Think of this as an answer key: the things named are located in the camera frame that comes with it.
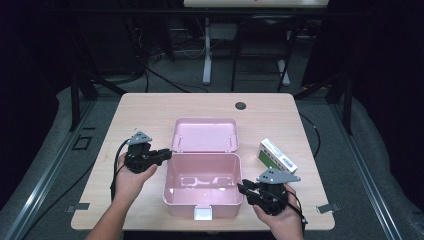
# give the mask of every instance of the black chair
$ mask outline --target black chair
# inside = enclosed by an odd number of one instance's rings
[[[254,16],[238,24],[234,39],[233,73],[231,91],[234,91],[236,73],[279,74],[280,81],[277,91],[280,91],[290,57],[298,33],[302,30],[304,20],[292,16]],[[278,61],[284,61],[284,68],[276,71],[252,71],[251,69],[237,71],[237,62],[242,59],[273,59],[276,69]]]

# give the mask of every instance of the person's right hand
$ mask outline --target person's right hand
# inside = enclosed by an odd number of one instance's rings
[[[287,191],[296,195],[296,191],[289,185],[284,185]],[[294,207],[298,207],[297,200],[292,194],[288,194],[289,203]],[[278,215],[271,216],[266,214],[258,205],[254,205],[253,209],[258,218],[269,226],[272,234],[278,240],[297,240],[303,239],[302,224],[300,216],[290,207],[286,207],[284,211]]]

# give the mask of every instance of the human arm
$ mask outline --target human arm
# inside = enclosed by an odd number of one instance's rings
[[[129,208],[140,194],[144,182],[156,172],[156,164],[139,174],[131,172],[125,166],[122,167],[124,165],[125,154],[119,156],[118,169],[120,170],[118,170],[119,172],[116,176],[115,198],[93,230],[90,231],[86,237],[87,240],[118,239]]]
[[[296,191],[289,185],[285,185],[286,190],[296,195]],[[297,207],[295,196],[288,194],[289,203]],[[253,209],[258,218],[269,226],[272,234],[277,240],[302,240],[302,224],[300,216],[290,207],[286,207],[281,213],[271,216],[266,214],[258,205],[254,205]]]

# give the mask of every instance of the person's left hand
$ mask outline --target person's left hand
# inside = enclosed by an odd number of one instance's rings
[[[124,165],[125,155],[126,153],[123,153],[119,156],[117,169]],[[140,194],[144,182],[156,172],[157,167],[156,164],[153,164],[146,171],[137,174],[123,166],[116,176],[116,192],[113,201],[120,201],[128,207],[131,206]]]

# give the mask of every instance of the box handle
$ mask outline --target box handle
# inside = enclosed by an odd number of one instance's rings
[[[194,220],[212,220],[212,207],[209,205],[195,206]]]

